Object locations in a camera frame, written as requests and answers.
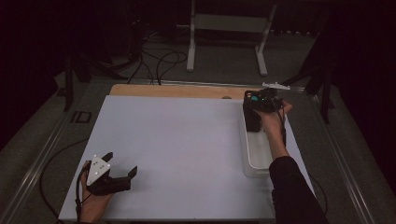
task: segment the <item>white metal bar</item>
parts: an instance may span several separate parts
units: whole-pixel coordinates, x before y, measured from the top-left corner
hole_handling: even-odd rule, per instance
[[[275,12],[276,12],[276,5],[273,5],[271,8],[270,15],[268,16],[268,19],[265,21],[264,28],[262,29],[262,42],[260,43],[259,46],[256,46],[257,63],[259,64],[260,75],[263,77],[268,76],[268,71],[265,65],[262,51],[264,50],[265,43],[267,42],[268,35],[270,34],[270,29],[271,29],[272,21],[275,16]]]
[[[11,201],[8,203],[6,209],[1,214],[0,223],[14,223],[15,219],[18,217],[18,213],[21,211],[30,193],[35,187],[35,183],[40,177],[41,171],[43,170],[45,163],[50,159],[51,153],[57,147],[60,136],[63,133],[64,127],[66,126],[67,122],[70,120],[72,112],[76,110],[79,101],[84,95],[86,88],[83,87],[82,89],[83,90],[77,91],[77,97],[74,103],[71,104],[71,107],[67,112],[64,112],[61,115],[58,123],[52,130],[52,133],[50,134],[46,144],[43,146],[38,156],[35,158],[35,161],[26,172],[23,180],[16,189],[16,192],[14,193]]]
[[[187,71],[194,70],[195,62],[195,0],[191,0],[191,25],[190,25],[190,47],[187,56]]]
[[[314,108],[314,112],[317,118],[318,123],[321,125],[321,128],[325,131],[326,137],[329,140],[332,157],[337,165],[338,170],[340,171],[340,175],[346,184],[346,189],[349,193],[350,199],[355,205],[356,211],[358,213],[359,218],[361,219],[361,223],[369,224],[376,223],[373,217],[373,214],[370,211],[370,208],[367,206],[366,201],[361,193],[361,189],[359,188],[358,183],[356,182],[352,172],[349,169],[347,161],[343,155],[341,148],[338,146],[337,141],[332,134],[332,130],[330,126],[323,121],[322,116],[318,110],[319,100],[317,96],[314,96],[310,99],[311,105]]]

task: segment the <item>transparent bin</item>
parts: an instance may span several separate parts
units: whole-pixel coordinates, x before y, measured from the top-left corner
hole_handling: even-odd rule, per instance
[[[273,159],[265,132],[263,129],[258,133],[247,132],[243,109],[239,127],[245,175],[253,178],[268,176]]]

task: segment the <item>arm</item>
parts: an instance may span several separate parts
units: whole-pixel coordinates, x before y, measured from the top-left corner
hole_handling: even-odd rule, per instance
[[[291,109],[292,105],[284,101],[281,116]],[[278,114],[256,112],[262,118],[262,127],[274,160],[269,170],[274,184],[276,223],[328,223],[297,163],[283,144],[282,121]]]
[[[82,209],[79,223],[96,223],[102,217],[106,211],[107,205],[113,194],[105,196],[95,196],[87,191],[87,177],[88,174],[85,172],[81,177],[82,186]]]

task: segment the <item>metal stand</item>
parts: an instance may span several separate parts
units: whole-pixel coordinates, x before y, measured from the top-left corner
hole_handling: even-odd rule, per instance
[[[330,87],[332,85],[332,72],[336,65],[338,53],[337,43],[339,35],[334,31],[335,25],[335,17],[334,14],[332,14],[326,22],[322,32],[318,35],[314,46],[309,51],[300,73],[282,82],[282,85],[289,86],[300,79],[311,77],[305,90],[307,94],[312,95],[317,94],[322,86],[320,114],[327,123],[330,123],[328,110]]]
[[[192,72],[195,61],[195,29],[222,30],[222,31],[239,31],[261,33],[262,42],[256,46],[257,62],[260,68],[260,75],[267,76],[262,51],[270,32],[272,20],[276,12],[276,5],[272,5],[268,18],[254,17],[232,17],[222,15],[207,15],[195,13],[195,0],[191,0],[191,26],[190,26],[190,48],[187,60],[187,71]]]

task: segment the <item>dark background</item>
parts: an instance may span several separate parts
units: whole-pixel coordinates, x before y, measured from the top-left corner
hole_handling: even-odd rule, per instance
[[[241,7],[239,1],[202,0],[197,1],[197,9],[231,15],[257,16],[262,13],[255,7],[255,1],[244,2],[246,6]],[[53,78],[64,70],[65,56],[71,50],[111,63],[110,55],[126,53],[115,51],[114,45],[126,46],[131,40],[109,42],[104,32],[111,22],[124,21],[122,13],[127,13],[124,1],[109,4],[103,0],[6,0],[0,4],[0,148],[3,148],[57,91]],[[176,24],[189,24],[190,1],[150,0],[130,1],[129,4],[127,9],[132,15],[129,21],[142,22],[138,29],[174,36]],[[318,50],[307,63],[318,63],[317,59],[327,55],[329,49],[335,50],[337,57],[332,83],[339,87],[394,192],[396,120],[393,117],[392,91],[396,81],[395,10],[392,1],[285,3],[278,6],[272,27],[277,35],[286,31],[290,35],[295,32],[318,35],[332,15],[335,23],[327,27],[330,35],[324,42],[325,46],[318,43]],[[125,34],[128,29],[112,32]]]

